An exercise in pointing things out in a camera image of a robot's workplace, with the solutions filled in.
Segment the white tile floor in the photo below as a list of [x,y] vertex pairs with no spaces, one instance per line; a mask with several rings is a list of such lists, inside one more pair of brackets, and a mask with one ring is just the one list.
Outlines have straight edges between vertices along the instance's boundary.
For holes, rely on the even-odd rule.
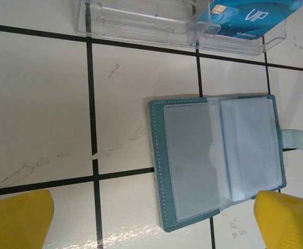
[[[0,25],[74,37],[71,5],[71,0],[1,0]],[[303,68],[303,8],[287,24],[287,39],[267,52],[268,63]],[[50,188],[55,215],[44,248],[264,249],[254,201],[215,216],[213,227],[205,220],[163,232],[154,174],[139,174],[153,167],[146,104],[198,96],[196,58],[93,44],[95,126],[86,43],[67,39],[0,32],[0,199],[43,188],[43,182],[59,186],[74,183],[60,180],[97,173],[89,159],[95,128],[98,149],[108,154],[98,160],[99,190],[97,175],[95,187],[86,177],[85,183]],[[211,54],[264,62],[263,55]],[[206,96],[268,93],[265,66],[206,58],[200,65]],[[303,69],[290,67],[268,67],[270,92],[277,98],[281,127],[303,130]],[[130,140],[137,130],[147,134]],[[287,151],[284,160],[282,192],[303,197],[303,152]],[[230,227],[233,219],[246,234]],[[103,243],[97,245],[96,234],[103,235]]]

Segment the card holder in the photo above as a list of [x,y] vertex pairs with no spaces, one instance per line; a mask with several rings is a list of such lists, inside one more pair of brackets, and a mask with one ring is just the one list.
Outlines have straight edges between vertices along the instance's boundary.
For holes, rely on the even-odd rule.
[[273,95],[152,101],[149,115],[165,231],[285,187]]

